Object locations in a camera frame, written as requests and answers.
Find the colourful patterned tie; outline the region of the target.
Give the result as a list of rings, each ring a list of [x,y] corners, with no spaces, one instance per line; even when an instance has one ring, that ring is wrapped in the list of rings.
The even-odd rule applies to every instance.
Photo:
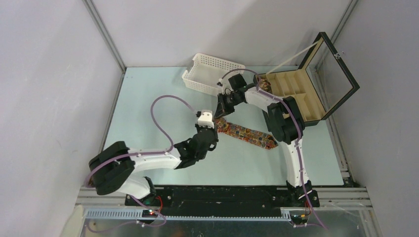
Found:
[[[245,141],[266,150],[278,147],[278,143],[275,138],[268,133],[230,123],[225,118],[215,119],[214,123],[217,126],[218,133],[224,133],[233,138]]]

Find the white perforated plastic basket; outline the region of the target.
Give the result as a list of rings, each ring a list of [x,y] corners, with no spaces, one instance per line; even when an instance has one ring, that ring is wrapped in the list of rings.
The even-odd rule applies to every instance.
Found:
[[[224,60],[221,58],[197,53],[181,78],[189,89],[202,92],[211,96],[221,93],[222,86],[218,85],[219,79],[224,75],[242,74],[245,65]]]

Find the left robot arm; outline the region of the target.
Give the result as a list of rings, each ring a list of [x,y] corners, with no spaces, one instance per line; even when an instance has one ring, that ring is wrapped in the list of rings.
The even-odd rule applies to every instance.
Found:
[[[203,160],[218,143],[216,128],[196,127],[197,133],[174,145],[173,150],[155,152],[132,152],[124,141],[118,141],[103,150],[88,163],[92,181],[99,196],[114,192],[123,193],[139,200],[143,205],[152,205],[156,189],[151,178],[139,177],[138,172],[153,169],[184,169]]]

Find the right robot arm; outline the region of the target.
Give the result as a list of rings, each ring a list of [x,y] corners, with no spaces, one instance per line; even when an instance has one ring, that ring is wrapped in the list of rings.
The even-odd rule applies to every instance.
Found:
[[[235,106],[246,103],[266,113],[269,131],[281,145],[287,165],[287,199],[293,206],[301,206],[312,191],[312,185],[305,170],[302,153],[302,136],[305,122],[296,100],[292,97],[275,96],[262,90],[257,84],[246,83],[241,74],[229,79],[218,80],[221,93],[218,94],[215,119],[235,111]]]

